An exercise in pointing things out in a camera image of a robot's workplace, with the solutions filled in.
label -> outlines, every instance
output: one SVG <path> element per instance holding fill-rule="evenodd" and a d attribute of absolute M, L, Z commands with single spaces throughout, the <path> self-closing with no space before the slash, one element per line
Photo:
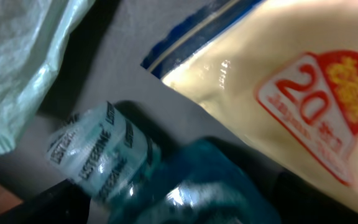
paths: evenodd
<path fill-rule="evenodd" d="M 358 135 L 358 53 L 303 54 L 256 92 L 257 101 L 343 184 Z"/>

plastic bag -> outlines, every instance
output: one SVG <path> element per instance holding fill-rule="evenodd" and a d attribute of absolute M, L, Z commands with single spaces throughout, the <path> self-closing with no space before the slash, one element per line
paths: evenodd
<path fill-rule="evenodd" d="M 142 66 L 358 212 L 358 1 L 215 1 Z"/>
<path fill-rule="evenodd" d="M 114 208 L 160 164 L 160 148 L 105 103 L 53 133 L 46 159 L 96 201 Z"/>
<path fill-rule="evenodd" d="M 9 152 L 55 80 L 68 36 L 94 0 L 0 0 L 0 154 Z"/>
<path fill-rule="evenodd" d="M 205 140 L 168 158 L 131 196 L 109 223 L 280 223 L 248 176 Z"/>

gray surface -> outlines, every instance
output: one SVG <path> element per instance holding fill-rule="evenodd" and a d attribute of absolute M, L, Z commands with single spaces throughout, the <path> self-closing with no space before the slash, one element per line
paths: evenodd
<path fill-rule="evenodd" d="M 180 144 L 216 136 L 244 145 L 198 105 L 164 86 L 139 66 L 153 45 L 175 24 L 210 0 L 123 0 L 118 7 L 106 0 L 99 2 L 103 3 L 91 18 L 96 22 L 81 24 L 83 31 L 73 34 L 77 40 L 70 39 L 56 86 L 18 148 L 0 157 L 0 183 L 24 199 L 64 179 L 43 158 L 48 135 L 56 129 L 57 120 L 105 100 L 140 102 L 143 111 Z M 115 9 L 114 17 L 110 17 L 108 14 Z M 252 151 L 249 154 L 259 157 Z M 264 163 L 272 173 L 280 170 L 275 164 Z M 262 179 L 267 179 L 264 185 L 271 185 L 274 178 Z M 105 219 L 107 212 L 92 204 L 89 223 L 104 223 Z"/>

